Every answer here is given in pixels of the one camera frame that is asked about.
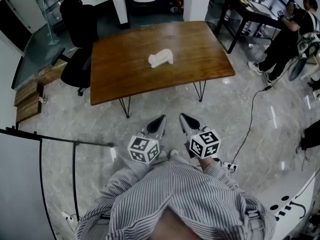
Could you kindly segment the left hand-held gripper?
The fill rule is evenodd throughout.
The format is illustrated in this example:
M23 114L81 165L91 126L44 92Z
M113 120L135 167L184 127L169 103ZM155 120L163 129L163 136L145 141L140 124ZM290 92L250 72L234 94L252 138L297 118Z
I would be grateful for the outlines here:
M167 154L161 145L166 122L165 115L153 117L146 125L147 134L138 131L131 137L127 150L133 161L156 165L167 160Z

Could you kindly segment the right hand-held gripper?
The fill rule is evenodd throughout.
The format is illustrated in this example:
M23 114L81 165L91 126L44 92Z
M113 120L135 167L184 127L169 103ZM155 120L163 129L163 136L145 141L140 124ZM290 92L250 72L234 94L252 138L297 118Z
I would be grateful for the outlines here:
M186 113L181 113L179 115L179 122L182 132L185 135L189 135L191 130L199 130L201 126L197 119L187 115ZM205 126L196 134L189 136L186 143L186 148L191 159L216 159L218 157L220 146L220 137L217 132L209 126Z

